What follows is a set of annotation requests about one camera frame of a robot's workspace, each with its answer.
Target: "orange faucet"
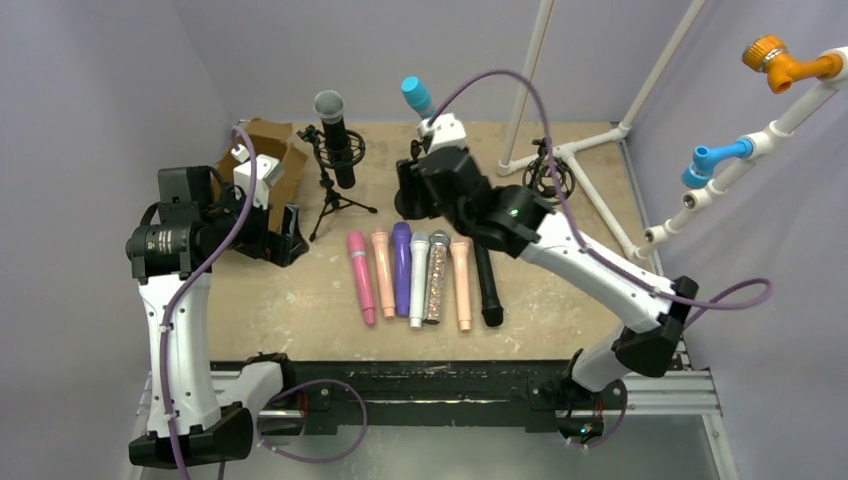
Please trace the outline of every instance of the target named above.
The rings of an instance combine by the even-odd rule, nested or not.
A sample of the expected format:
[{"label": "orange faucet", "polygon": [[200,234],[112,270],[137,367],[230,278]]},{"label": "orange faucet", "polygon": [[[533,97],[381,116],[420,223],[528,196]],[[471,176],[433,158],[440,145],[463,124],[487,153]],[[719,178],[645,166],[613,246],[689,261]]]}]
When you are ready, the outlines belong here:
[{"label": "orange faucet", "polygon": [[805,78],[826,79],[842,71],[842,58],[836,54],[826,54],[812,62],[799,62],[789,54],[789,50],[779,38],[768,35],[760,38],[745,49],[742,63],[755,72],[764,72],[768,84],[774,93],[789,90],[792,83]]}]

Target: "blue pipe fitting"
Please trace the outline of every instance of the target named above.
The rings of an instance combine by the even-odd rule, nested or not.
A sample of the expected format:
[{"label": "blue pipe fitting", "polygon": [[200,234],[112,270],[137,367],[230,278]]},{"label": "blue pipe fitting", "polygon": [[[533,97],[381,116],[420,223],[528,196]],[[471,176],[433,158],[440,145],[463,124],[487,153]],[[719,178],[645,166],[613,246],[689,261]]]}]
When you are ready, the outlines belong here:
[{"label": "blue pipe fitting", "polygon": [[752,153],[754,144],[744,138],[723,147],[695,147],[692,163],[683,172],[683,184],[689,188],[704,188],[720,162],[728,158],[747,158]]},{"label": "blue pipe fitting", "polygon": [[403,93],[406,104],[415,110],[419,117],[427,119],[433,116],[430,91],[418,77],[406,77],[400,84],[400,91]]}]

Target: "tripod leg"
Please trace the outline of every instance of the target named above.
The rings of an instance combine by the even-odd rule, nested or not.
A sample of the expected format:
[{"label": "tripod leg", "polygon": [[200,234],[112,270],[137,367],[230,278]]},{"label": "tripod leg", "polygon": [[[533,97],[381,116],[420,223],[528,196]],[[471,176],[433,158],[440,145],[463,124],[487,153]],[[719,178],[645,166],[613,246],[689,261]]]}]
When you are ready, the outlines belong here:
[{"label": "tripod leg", "polygon": [[355,201],[355,200],[351,200],[351,199],[349,199],[349,198],[347,198],[347,197],[340,197],[340,198],[339,198],[339,200],[344,200],[345,202],[349,203],[350,205],[356,205],[356,206],[357,206],[357,207],[359,207],[359,208],[364,208],[365,210],[368,210],[368,212],[369,212],[369,213],[377,213],[377,209],[376,209],[376,208],[374,208],[374,207],[369,207],[368,205],[365,205],[365,204],[363,204],[363,203],[359,203],[359,202],[357,202],[357,201]]},{"label": "tripod leg", "polygon": [[318,227],[321,225],[321,220],[324,218],[325,215],[327,215],[327,207],[329,206],[329,203],[325,203],[324,208],[321,209],[321,215],[318,215],[318,221],[315,222],[315,228],[312,229],[312,233],[309,235],[310,242],[315,241],[315,232],[318,231]]}]

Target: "microphone stand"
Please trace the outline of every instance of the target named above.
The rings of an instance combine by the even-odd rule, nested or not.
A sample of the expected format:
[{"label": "microphone stand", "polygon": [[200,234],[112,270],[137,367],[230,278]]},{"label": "microphone stand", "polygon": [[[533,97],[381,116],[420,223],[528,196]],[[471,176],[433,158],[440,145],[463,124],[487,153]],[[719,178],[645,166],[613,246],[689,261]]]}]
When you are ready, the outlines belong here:
[{"label": "microphone stand", "polygon": [[[353,160],[348,162],[348,165],[345,166],[353,167],[362,161],[362,158],[365,156],[365,140],[363,140],[361,135],[352,130],[348,130],[347,134],[348,137],[350,137],[350,145],[353,150]],[[315,241],[316,232],[318,231],[318,227],[321,226],[321,220],[323,220],[327,215],[344,210],[348,207],[364,208],[365,210],[368,210],[369,213],[377,213],[376,208],[351,200],[333,188],[336,183],[330,178],[330,174],[327,173],[327,169],[333,169],[333,165],[332,162],[328,161],[329,153],[324,145],[324,141],[321,139],[321,137],[323,137],[321,131],[316,129],[315,126],[309,125],[304,131],[297,132],[297,136],[304,142],[312,144],[315,160],[318,162],[318,167],[321,169],[321,180],[318,181],[318,184],[324,189],[324,208],[321,209],[321,214],[318,215],[318,221],[315,223],[315,228],[313,228],[312,233],[309,234],[310,242]]]}]

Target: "purple microphone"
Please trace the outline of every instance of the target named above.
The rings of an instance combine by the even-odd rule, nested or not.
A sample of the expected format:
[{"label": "purple microphone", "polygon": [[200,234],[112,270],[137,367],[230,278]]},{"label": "purple microphone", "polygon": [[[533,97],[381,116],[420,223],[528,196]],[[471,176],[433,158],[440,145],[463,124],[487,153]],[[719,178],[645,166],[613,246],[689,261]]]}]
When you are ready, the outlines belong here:
[{"label": "purple microphone", "polygon": [[392,241],[395,244],[395,306],[401,317],[409,316],[409,283],[412,272],[412,255],[409,242],[412,230],[406,222],[398,222],[392,228]]}]

